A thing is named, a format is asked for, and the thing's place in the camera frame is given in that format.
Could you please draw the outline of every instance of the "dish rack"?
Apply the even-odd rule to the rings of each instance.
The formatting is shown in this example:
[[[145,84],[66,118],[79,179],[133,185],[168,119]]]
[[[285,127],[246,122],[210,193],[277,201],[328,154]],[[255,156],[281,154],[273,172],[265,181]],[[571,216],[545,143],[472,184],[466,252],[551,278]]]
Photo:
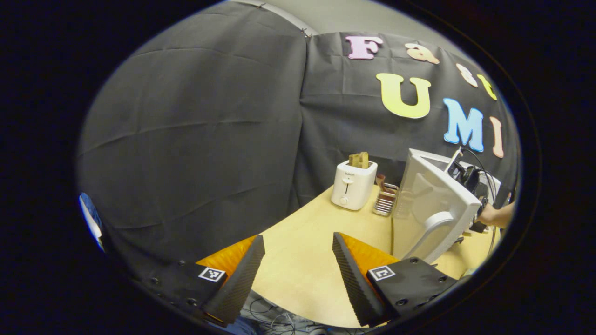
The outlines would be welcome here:
[[[398,198],[398,187],[392,184],[383,183],[385,191],[379,189],[377,201],[372,207],[372,212],[375,214],[389,216],[395,207]]]

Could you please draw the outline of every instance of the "black backdrop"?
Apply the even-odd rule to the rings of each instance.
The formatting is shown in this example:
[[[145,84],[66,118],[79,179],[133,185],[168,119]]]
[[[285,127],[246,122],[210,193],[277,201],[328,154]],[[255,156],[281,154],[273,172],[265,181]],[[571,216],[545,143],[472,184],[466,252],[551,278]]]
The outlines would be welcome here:
[[[588,69],[576,43],[583,38],[587,10],[567,4],[537,11],[531,2],[507,1],[417,4],[456,25],[507,69],[534,112],[545,158],[535,229],[488,286],[423,331],[581,333],[593,295],[589,265],[578,257],[590,253],[584,240],[588,227],[581,220],[591,204],[581,197],[589,186],[588,165],[579,156],[588,145],[588,106],[571,93]],[[421,14],[418,7],[401,5]],[[72,156],[84,111],[113,69],[200,7],[169,2],[21,6],[7,15],[12,52],[5,65],[11,85],[9,129],[2,138],[8,153],[5,203],[14,210],[2,234],[9,260],[3,317],[15,325],[9,333],[197,331],[110,272],[80,224]],[[458,36],[452,38],[459,44]]]
[[[350,35],[383,44],[374,59],[351,60]],[[440,64],[413,59],[408,43],[429,48]],[[484,134],[473,138],[486,146],[477,154],[482,166],[501,181],[499,208],[516,181],[517,129],[496,85],[493,100],[456,64],[492,82],[416,38],[306,39],[266,9],[217,4],[165,29],[109,77],[81,131],[79,191],[93,200],[131,273],[146,279],[156,266],[201,259],[281,221],[329,188],[350,153],[367,151],[397,185],[409,148],[450,157],[459,146],[443,139],[453,118],[443,99],[450,98],[465,114],[482,111]],[[428,115],[389,112],[377,73],[431,82]],[[401,88],[407,104],[416,95],[413,85]],[[491,150],[489,117],[501,120],[502,158]]]

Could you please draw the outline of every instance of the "wooden table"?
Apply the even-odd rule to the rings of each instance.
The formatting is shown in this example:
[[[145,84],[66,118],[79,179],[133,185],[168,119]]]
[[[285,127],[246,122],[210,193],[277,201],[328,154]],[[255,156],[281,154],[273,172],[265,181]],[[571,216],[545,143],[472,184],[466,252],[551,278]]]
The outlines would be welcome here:
[[[331,249],[333,232],[391,253],[392,221],[372,212],[378,186],[358,211],[333,204],[332,190],[330,187],[262,233],[266,253],[252,289],[301,317],[336,327],[359,328]],[[478,233],[466,237],[436,261],[437,269],[459,279],[466,269],[483,262],[491,237]]]

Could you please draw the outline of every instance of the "wire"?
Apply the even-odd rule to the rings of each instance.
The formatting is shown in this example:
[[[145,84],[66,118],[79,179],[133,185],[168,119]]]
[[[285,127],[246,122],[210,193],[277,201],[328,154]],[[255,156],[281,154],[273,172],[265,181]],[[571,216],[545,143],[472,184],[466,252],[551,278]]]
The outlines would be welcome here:
[[[251,311],[252,311],[252,309],[253,309],[253,304],[254,304],[255,302],[259,301],[259,300],[265,300],[265,298],[258,298],[258,299],[255,299],[255,300],[253,300],[253,301],[250,303],[250,305],[249,305],[249,308],[250,308],[250,310],[251,310]],[[265,312],[257,312],[257,311],[255,311],[255,313],[259,313],[259,314],[262,314],[262,313],[267,313],[267,312],[269,312],[269,311],[270,311],[272,308],[273,308],[273,305],[271,305],[271,307],[269,307],[269,309],[268,309],[268,310],[266,310]]]
[[[286,331],[282,331],[282,332],[281,332],[281,334],[283,334],[283,333],[286,333],[286,332],[288,332],[288,331],[291,331],[291,332],[293,332],[293,334],[295,334],[297,331],[300,331],[300,332],[302,332],[302,333],[306,333],[306,334],[310,333],[310,332],[308,332],[308,331],[305,331],[305,330],[299,330],[299,329],[295,329],[295,328],[293,328],[293,329],[291,329],[291,330],[290,330],[290,329],[287,329]]]
[[[292,325],[292,333],[296,335],[296,329],[294,328],[294,322],[292,322],[292,318],[290,318],[288,312],[286,312],[285,315],[287,316],[288,320],[290,320],[290,324]]]
[[[269,330],[271,330],[271,328],[273,328],[273,322],[275,322],[275,320],[276,320],[277,318],[279,318],[280,316],[282,316],[282,315],[284,315],[284,314],[285,314],[285,316],[288,318],[288,320],[290,320],[290,323],[291,323],[291,319],[290,319],[290,317],[288,316],[288,313],[281,313],[281,314],[279,314],[278,316],[276,316],[276,317],[273,319],[273,321],[271,321],[271,326],[269,327]]]
[[[289,331],[291,332],[292,330],[291,330],[291,329],[287,329],[287,328],[286,328],[284,331],[282,331],[282,332],[280,332],[280,333],[270,333],[270,332],[268,332],[268,331],[266,331],[265,333],[266,333],[266,334],[271,334],[271,335],[282,335],[282,334],[285,334],[285,333],[287,333],[287,332],[289,332]]]
[[[360,331],[360,334],[365,334],[364,331],[362,331],[362,329],[358,329],[358,328],[352,328],[352,330],[354,331],[353,333],[350,333],[350,330],[348,328],[345,328],[346,332],[350,335],[356,335],[357,332]]]
[[[492,193],[492,201],[494,203],[496,201],[496,183],[495,183],[495,177],[493,177],[490,173],[488,173],[488,171],[484,168],[484,165],[482,165],[482,161],[480,161],[480,158],[478,158],[478,156],[473,151],[471,151],[468,148],[461,148],[460,147],[460,149],[471,153],[472,156],[474,156],[474,158],[476,158],[476,160],[478,161],[478,164],[480,165],[480,168],[482,168],[482,172],[484,172],[485,175],[486,175],[486,180],[488,181],[488,186],[489,186],[488,188],[489,188],[489,190]],[[496,229],[495,229],[495,227],[492,227],[491,245],[488,248],[488,254],[486,255],[487,257],[491,254],[492,247],[495,244],[495,236],[496,236]]]
[[[243,308],[242,310],[243,310],[243,311],[249,311],[249,312],[250,312],[250,315],[252,315],[252,316],[253,316],[253,318],[254,318],[256,321],[260,321],[259,323],[263,323],[263,324],[267,324],[267,323],[269,323],[269,320],[263,320],[263,319],[259,319],[259,318],[258,318],[258,317],[257,317],[257,316],[256,316],[256,315],[255,315],[255,314],[254,314],[254,313],[253,313],[251,310],[249,310],[249,309]]]

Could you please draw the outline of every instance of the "letter m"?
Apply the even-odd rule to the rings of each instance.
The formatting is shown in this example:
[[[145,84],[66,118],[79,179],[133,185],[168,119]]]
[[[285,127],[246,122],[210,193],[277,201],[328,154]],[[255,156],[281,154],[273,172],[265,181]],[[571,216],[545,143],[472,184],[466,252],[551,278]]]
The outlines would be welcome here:
[[[462,145],[468,144],[469,140],[470,148],[478,152],[483,152],[482,119],[484,118],[484,115],[482,115],[482,112],[476,108],[472,108],[466,119],[460,103],[449,98],[444,98],[443,102],[447,105],[449,111],[449,129],[447,133],[445,133],[445,141],[449,143],[459,143],[461,137]]]

